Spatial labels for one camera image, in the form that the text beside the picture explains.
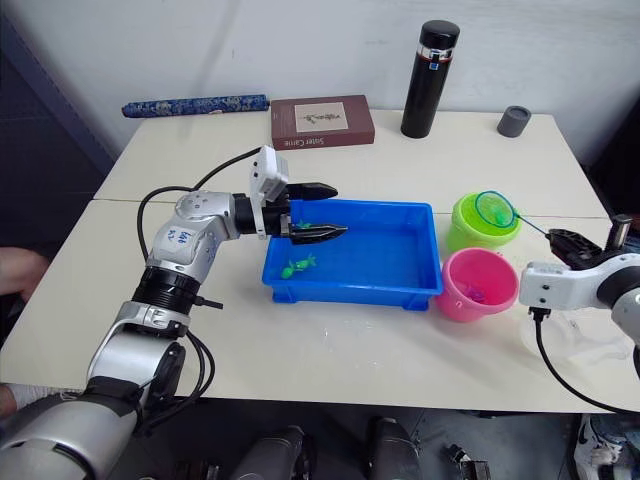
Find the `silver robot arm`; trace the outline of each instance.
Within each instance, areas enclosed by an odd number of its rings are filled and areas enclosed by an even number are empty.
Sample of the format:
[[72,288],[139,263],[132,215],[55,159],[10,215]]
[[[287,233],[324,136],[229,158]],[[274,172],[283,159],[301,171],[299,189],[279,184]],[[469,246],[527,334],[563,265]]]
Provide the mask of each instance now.
[[0,478],[103,479],[136,428],[173,398],[185,358],[193,305],[220,244],[245,233],[320,242],[346,231],[334,225],[299,230],[289,200],[337,194],[323,184],[287,185],[286,162],[263,147],[253,163],[251,198],[193,191],[158,231],[138,288],[124,302],[91,360],[77,400],[36,418],[0,449]]
[[605,249],[575,232],[550,230],[551,250],[564,265],[532,262],[522,273],[520,303],[533,313],[601,308],[640,345],[640,255],[622,249],[631,219],[613,217]]

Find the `blue plastic container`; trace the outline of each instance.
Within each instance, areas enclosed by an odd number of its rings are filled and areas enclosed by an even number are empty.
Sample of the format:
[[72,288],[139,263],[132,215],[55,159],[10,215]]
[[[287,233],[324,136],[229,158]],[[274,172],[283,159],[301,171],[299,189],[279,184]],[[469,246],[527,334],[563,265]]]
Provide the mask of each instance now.
[[[347,233],[323,243],[292,245],[272,238],[262,281],[273,301],[367,303],[426,310],[442,293],[431,206],[426,203],[320,200],[291,202],[292,223],[333,223]],[[316,265],[287,280],[289,262],[312,255]]]

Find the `book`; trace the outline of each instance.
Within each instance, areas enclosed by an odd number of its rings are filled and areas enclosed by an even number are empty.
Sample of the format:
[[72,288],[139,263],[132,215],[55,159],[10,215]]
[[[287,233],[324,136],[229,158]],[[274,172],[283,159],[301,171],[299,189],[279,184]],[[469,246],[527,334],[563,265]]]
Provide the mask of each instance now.
[[373,143],[375,128],[364,95],[271,101],[276,150]]

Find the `green bucket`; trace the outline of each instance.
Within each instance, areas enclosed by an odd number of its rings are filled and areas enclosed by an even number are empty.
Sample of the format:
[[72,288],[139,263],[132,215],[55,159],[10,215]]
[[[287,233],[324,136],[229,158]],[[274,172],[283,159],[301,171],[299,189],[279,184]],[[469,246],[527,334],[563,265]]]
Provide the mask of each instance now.
[[486,222],[476,210],[478,193],[465,195],[456,202],[451,215],[451,228],[447,234],[447,247],[451,252],[463,248],[482,247],[496,249],[509,243],[520,231],[520,218],[505,228]]

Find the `pink bucket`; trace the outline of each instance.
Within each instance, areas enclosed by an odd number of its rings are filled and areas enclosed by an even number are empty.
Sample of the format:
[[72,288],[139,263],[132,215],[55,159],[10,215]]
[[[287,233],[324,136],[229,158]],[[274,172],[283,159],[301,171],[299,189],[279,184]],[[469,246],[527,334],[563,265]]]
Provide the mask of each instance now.
[[518,296],[518,274],[501,255],[484,248],[465,248],[442,267],[444,290],[438,308],[456,322],[473,322],[502,312]]

